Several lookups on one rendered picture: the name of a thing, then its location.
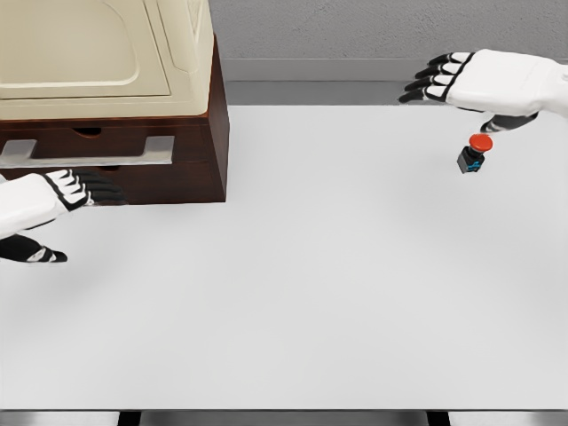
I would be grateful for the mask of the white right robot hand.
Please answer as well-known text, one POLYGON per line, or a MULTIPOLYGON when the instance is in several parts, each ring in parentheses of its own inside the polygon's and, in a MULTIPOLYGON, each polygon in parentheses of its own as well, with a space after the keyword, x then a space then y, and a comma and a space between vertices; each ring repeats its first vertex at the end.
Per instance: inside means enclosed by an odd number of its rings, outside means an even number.
POLYGON ((481 126, 481 132, 514 130, 545 109, 545 86, 557 69, 552 59, 522 53, 450 52, 431 59, 416 73, 398 102, 432 100, 488 113, 492 118, 481 126))

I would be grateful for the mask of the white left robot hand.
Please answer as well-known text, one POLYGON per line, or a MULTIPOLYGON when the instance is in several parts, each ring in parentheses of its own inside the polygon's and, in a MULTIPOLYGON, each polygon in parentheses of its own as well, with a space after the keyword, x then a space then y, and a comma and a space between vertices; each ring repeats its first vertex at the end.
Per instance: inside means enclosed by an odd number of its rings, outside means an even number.
POLYGON ((0 184, 0 259, 26 264, 65 263, 67 255, 21 234, 81 207, 126 201, 109 178, 88 170, 30 173, 0 184))

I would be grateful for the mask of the brown cabinet with cream top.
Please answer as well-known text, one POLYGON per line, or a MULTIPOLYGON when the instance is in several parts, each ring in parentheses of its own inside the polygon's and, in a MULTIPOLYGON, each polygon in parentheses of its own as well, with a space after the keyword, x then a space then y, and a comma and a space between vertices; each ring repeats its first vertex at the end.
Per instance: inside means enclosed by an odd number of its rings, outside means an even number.
POLYGON ((226 198, 230 122, 209 0, 0 0, 0 131, 166 126, 201 128, 207 158, 193 162, 209 163, 226 198))

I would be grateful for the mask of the red button switch black base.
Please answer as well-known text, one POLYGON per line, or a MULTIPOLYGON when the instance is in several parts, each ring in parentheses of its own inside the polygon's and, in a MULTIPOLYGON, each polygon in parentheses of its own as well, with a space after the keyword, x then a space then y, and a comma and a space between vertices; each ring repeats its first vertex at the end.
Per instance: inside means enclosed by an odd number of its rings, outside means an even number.
POLYGON ((457 164, 462 174, 478 172, 484 161, 485 152, 493 148, 493 140, 484 133, 473 134, 469 143, 461 150, 457 164))

